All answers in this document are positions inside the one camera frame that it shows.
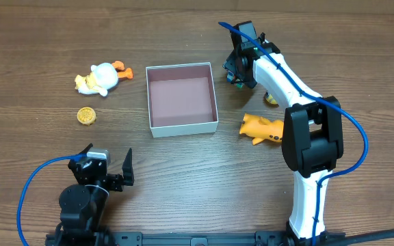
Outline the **multicoloured puzzle cube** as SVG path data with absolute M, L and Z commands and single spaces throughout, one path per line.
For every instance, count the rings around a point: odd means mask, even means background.
M 226 80 L 232 84 L 232 85 L 236 85 L 238 88 L 242 88 L 244 86 L 244 83 L 241 79 L 238 79 L 234 73 L 230 70 L 227 71 L 227 75 L 226 75 Z

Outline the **orange plush dog toy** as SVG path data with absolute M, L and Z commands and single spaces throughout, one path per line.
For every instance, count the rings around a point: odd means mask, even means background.
M 281 143 L 283 140 L 284 122 L 268 120 L 267 118 L 245 113 L 239 134 L 252 137 L 252 144 L 257 145 L 264 140 Z

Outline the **white cardboard box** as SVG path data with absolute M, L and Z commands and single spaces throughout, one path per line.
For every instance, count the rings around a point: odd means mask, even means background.
M 209 62 L 148 66 L 146 84 L 154 138 L 216 131 L 218 108 Z

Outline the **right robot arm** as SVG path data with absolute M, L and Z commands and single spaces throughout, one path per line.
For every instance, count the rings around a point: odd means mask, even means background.
M 254 142 L 266 137 L 282 144 L 285 163 L 294 177 L 293 208 L 288 237 L 296 245 L 324 241 L 323 221 L 327 176 L 343 155 L 343 130 L 339 101 L 314 92 L 287 65 L 280 50 L 255 32 L 232 31 L 233 51 L 224 62 L 230 83 L 250 88 L 262 85 L 285 110 L 282 134 L 264 133 L 258 125 L 275 122 L 257 120 Z

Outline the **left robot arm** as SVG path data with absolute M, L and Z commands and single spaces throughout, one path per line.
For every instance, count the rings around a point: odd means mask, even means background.
M 55 233 L 46 237 L 45 244 L 58 245 L 109 245 L 117 244 L 115 236 L 101 218 L 112 191 L 121 192 L 124 186 L 134 184 L 132 149 L 127 151 L 120 174 L 110 174 L 108 150 L 89 144 L 68 168 L 77 184 L 65 188 L 59 197 L 60 223 Z

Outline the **white plush duck toy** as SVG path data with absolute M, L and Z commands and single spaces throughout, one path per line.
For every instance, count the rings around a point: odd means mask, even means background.
M 103 97 L 115 87 L 121 79 L 132 79 L 133 70 L 125 68 L 122 61 L 91 65 L 90 74 L 75 77 L 75 89 L 80 94 L 100 94 Z

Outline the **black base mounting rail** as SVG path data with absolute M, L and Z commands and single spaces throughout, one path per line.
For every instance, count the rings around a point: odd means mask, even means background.
M 141 232 L 115 232 L 115 244 L 119 246 L 249 246 L 249 245 L 310 245 L 311 240 L 297 240 L 283 231 L 257 231 L 255 233 L 211 234 L 143 234 Z

